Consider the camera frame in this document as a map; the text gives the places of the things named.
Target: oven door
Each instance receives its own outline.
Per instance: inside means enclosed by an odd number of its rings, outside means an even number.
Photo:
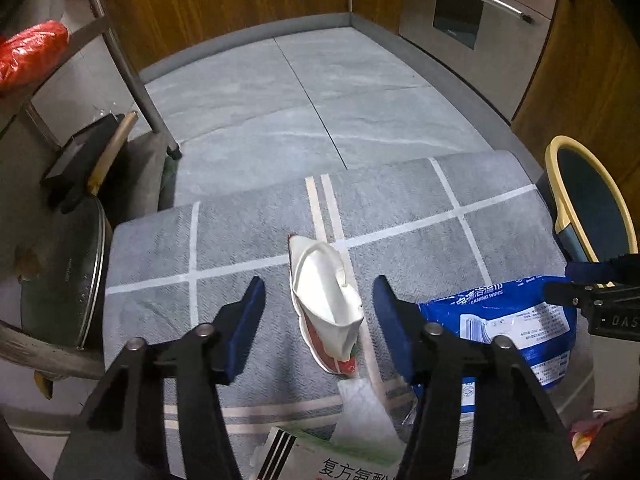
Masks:
[[[540,58],[555,2],[402,0],[400,35],[511,121]]]

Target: black bracket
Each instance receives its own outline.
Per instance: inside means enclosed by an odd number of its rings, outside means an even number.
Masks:
[[[162,381],[177,378],[178,421],[187,478],[241,480],[217,384],[244,370],[265,304],[253,278],[241,301],[182,338],[149,345],[130,339],[89,396],[55,480],[159,480],[169,473]]]
[[[592,335],[640,341],[640,286],[546,282],[545,301],[579,308]]]
[[[497,336],[483,344],[425,322],[415,303],[396,297],[385,276],[374,282],[373,303],[396,369],[424,392],[397,480],[451,478],[463,378],[476,382],[471,456],[463,478],[580,478],[556,410],[510,339]]]

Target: white stripe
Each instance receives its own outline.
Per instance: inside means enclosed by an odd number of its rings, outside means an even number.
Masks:
[[[329,219],[337,242],[344,239],[344,230],[342,229],[342,220],[340,219],[340,212],[338,211],[338,203],[335,201],[334,186],[332,186],[329,175],[322,174],[320,179],[322,180],[326,206],[329,210]],[[356,292],[358,292],[358,282],[356,281],[355,273],[353,272],[353,264],[351,263],[351,257],[349,256],[349,250],[346,247],[338,247],[337,249],[342,257],[342,261],[344,262],[347,281],[356,290]],[[365,366],[369,371],[371,387],[373,388],[378,400],[380,402],[385,402],[385,389],[382,385],[380,368],[378,367],[378,360],[376,359],[376,352],[373,348],[371,332],[369,331],[369,325],[366,317],[362,320],[358,334],[360,335],[360,344],[362,345]]]
[[[191,328],[198,324],[198,284],[194,271],[198,268],[198,213],[200,202],[191,208],[191,225],[189,229],[189,316]]]
[[[267,457],[265,457],[264,462],[262,463],[262,467],[260,469],[264,469],[265,472],[269,470],[271,470],[270,472],[273,472],[273,470],[276,467],[276,460],[280,455],[282,455],[282,449],[284,448],[284,443],[289,439],[289,437],[290,437],[290,434],[286,434],[282,432],[282,430],[278,431],[276,435],[274,435],[273,440],[271,441],[271,445],[269,446],[269,450],[273,451],[273,453],[271,454],[271,457],[269,457],[268,459]],[[264,478],[260,478],[260,480],[269,480],[269,479],[265,475]]]
[[[378,240],[383,240],[384,238],[390,238],[393,236],[415,231],[423,227],[434,225],[439,222],[443,222],[445,220],[455,218],[457,216],[465,215],[472,211],[478,211],[480,209],[484,209],[486,207],[499,204],[500,202],[506,202],[511,198],[515,198],[517,196],[520,196],[522,194],[525,194],[535,189],[536,189],[535,184],[529,184],[527,186],[522,186],[517,189],[513,189],[511,191],[502,193],[500,195],[487,198],[485,200],[480,200],[472,204],[463,205],[457,210],[453,209],[450,211],[446,211],[444,213],[438,213],[433,216],[423,218],[421,220],[416,220],[414,222],[407,222],[405,224],[389,227],[387,229],[382,229],[380,231],[376,231],[373,233],[349,238],[348,240],[342,239],[344,238],[344,232],[342,231],[342,223],[340,222],[339,227],[340,227],[340,233],[342,235],[342,238],[338,241],[338,237],[336,235],[336,243],[334,245],[336,248],[359,247],[361,245],[376,242]],[[225,276],[227,274],[233,274],[234,272],[240,272],[242,270],[263,269],[265,267],[282,265],[282,264],[286,264],[288,261],[289,261],[288,256],[286,254],[281,254],[279,256],[262,258],[260,260],[252,260],[250,262],[243,262],[240,264],[233,264],[233,265],[224,266],[224,267],[215,267],[213,269],[206,269],[206,270],[197,270],[195,274],[196,274],[197,280],[201,278],[213,278],[217,276]],[[173,285],[174,283],[186,282],[189,280],[189,278],[190,278],[189,274],[176,274],[174,276],[167,276],[165,278],[153,278],[151,280],[145,280],[143,282],[129,283],[127,285],[109,286],[107,287],[105,293],[107,295],[119,294],[121,292],[132,292],[134,290],[142,290],[143,288],[153,288],[155,286]]]
[[[374,231],[365,235],[347,238],[346,240],[338,241],[338,239],[336,238],[335,247],[345,247],[348,249],[352,247],[359,247],[360,245],[370,244],[372,242],[384,240],[385,238],[391,238],[393,236],[402,235],[411,231],[417,231],[418,229],[422,229],[423,227],[439,224],[440,222],[444,222],[445,220],[450,220],[455,217],[456,212],[454,210],[450,210],[445,211],[444,213],[438,213],[436,215],[429,216],[428,218],[422,218],[413,222],[407,222],[406,224],[394,225],[393,227],[380,229],[380,231]]]
[[[142,290],[143,288],[153,288],[155,286],[173,285],[189,281],[188,274],[176,274],[175,276],[167,276],[165,278],[153,278],[144,282],[128,283],[127,285],[108,286],[104,291],[105,295],[120,294],[122,292],[133,292],[134,290]]]
[[[267,473],[264,476],[263,480],[277,480],[278,477],[275,476],[276,471],[278,469],[282,470],[282,468],[284,467],[284,463],[287,461],[287,458],[289,457],[289,453],[286,452],[286,449],[287,447],[289,447],[289,444],[293,446],[293,443],[295,441],[296,441],[296,437],[293,436],[292,434],[286,434],[284,436],[284,438],[282,439],[282,448],[280,449],[279,452],[276,450],[276,453],[273,459],[271,460],[271,464],[267,468]]]
[[[489,276],[489,269],[486,268],[484,258],[482,257],[480,248],[478,247],[478,243],[476,242],[476,238],[471,231],[471,226],[462,215],[458,217],[458,220],[460,220],[460,223],[462,224],[462,230],[465,232],[466,240],[469,242],[471,252],[474,254],[474,258],[476,259],[476,263],[478,264],[478,269],[480,269],[480,275],[482,276],[484,284],[492,285],[493,282],[491,281],[491,276]]]
[[[276,420],[274,422],[265,422],[262,424],[227,424],[226,432],[229,434],[269,433],[271,428],[274,426],[292,430],[322,428],[323,426],[330,426],[338,422],[341,415],[341,413],[335,413],[334,415],[314,416],[311,418],[303,418],[301,420]],[[178,421],[166,420],[164,422],[164,427],[168,430],[178,430]]]
[[[587,375],[587,377],[578,385],[578,387],[575,389],[575,391],[568,397],[567,400],[565,400],[565,402],[563,402],[560,407],[556,410],[558,412],[558,415],[561,415],[562,412],[564,412],[564,410],[566,409],[566,407],[571,404],[572,402],[574,402],[575,397],[578,396],[578,394],[582,391],[582,389],[587,385],[587,383],[589,381],[591,381],[591,379],[593,379],[593,370],[591,370],[591,372],[589,372],[589,375]]]
[[[397,408],[403,406],[414,400],[414,394],[408,392],[397,396],[395,399],[388,400],[386,407],[388,409]],[[271,428],[277,426],[279,428],[306,430],[308,428],[322,428],[323,426],[330,426],[338,422],[341,413],[334,413],[332,415],[320,415],[312,416],[309,418],[302,418],[300,420],[275,420],[273,422],[263,422],[258,424],[226,424],[226,432],[229,434],[251,434],[251,433],[269,433]],[[164,427],[168,430],[177,430],[179,428],[177,420],[166,420]]]
[[[460,202],[458,202],[456,195],[453,193],[453,190],[451,189],[449,181],[447,180],[447,176],[444,174],[444,171],[442,171],[440,164],[434,158],[430,158],[429,162],[431,163],[431,165],[433,166],[433,169],[438,175],[438,178],[440,179],[440,183],[442,184],[442,187],[444,188],[444,191],[449,197],[451,205],[453,206],[453,210],[460,211],[461,209]],[[464,213],[459,213],[457,216],[458,216],[458,220],[460,221],[460,224],[462,225],[462,230],[465,233],[466,241],[469,243],[469,246],[471,247],[471,252],[473,253],[474,258],[476,259],[476,264],[478,264],[478,269],[480,269],[482,280],[484,281],[485,285],[491,285],[493,282],[491,281],[491,277],[489,276],[489,270],[486,268],[486,264],[484,263],[484,259],[482,258],[482,254],[480,253],[478,243],[476,242],[476,238],[474,237],[474,234],[471,231],[471,227],[466,221],[464,217]]]
[[[484,209],[485,207],[499,204],[500,202],[506,202],[511,198],[523,195],[529,191],[533,191],[534,189],[537,189],[535,184],[527,184],[526,186],[512,189],[511,191],[492,196],[491,198],[485,198],[484,200],[479,200],[478,202],[473,202],[469,205],[463,205],[460,208],[460,214],[466,215],[467,213],[471,213],[472,211],[478,211],[479,209]]]
[[[320,209],[320,201],[318,200],[318,190],[316,189],[316,181],[312,176],[305,179],[306,193],[309,195],[309,209],[311,209],[311,218],[314,221],[314,229],[316,231],[316,240],[326,241],[326,231],[324,230],[324,221],[322,220],[322,210]]]
[[[290,402],[289,404],[266,404],[264,406],[240,406],[238,408],[222,408],[222,416],[267,416],[267,415],[292,415],[293,413],[311,412],[323,408],[340,406],[342,397],[334,395],[321,399],[301,400],[300,402]],[[166,404],[164,412],[169,415],[178,414],[178,406]]]
[[[269,258],[260,258],[258,260],[240,262],[239,264],[232,264],[224,267],[197,270],[196,272],[194,272],[194,275],[197,280],[201,280],[203,278],[218,278],[220,276],[226,276],[228,274],[235,274],[236,272],[264,269],[265,267],[273,267],[286,263],[289,263],[289,256],[287,254],[280,254],[278,256],[270,256]]]

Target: gray tile floor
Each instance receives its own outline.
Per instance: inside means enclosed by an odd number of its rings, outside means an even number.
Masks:
[[[310,174],[491,147],[353,28],[240,46],[146,85],[184,154],[175,205]],[[141,120],[132,135],[148,130]]]

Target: wet wipes package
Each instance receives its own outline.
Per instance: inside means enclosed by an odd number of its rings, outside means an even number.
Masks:
[[[464,339],[490,343],[509,337],[545,388],[564,377],[575,343],[577,310],[545,303],[542,285],[565,282],[557,276],[532,276],[481,286],[448,298],[420,303],[420,312]],[[475,384],[464,380],[462,412],[474,410]]]

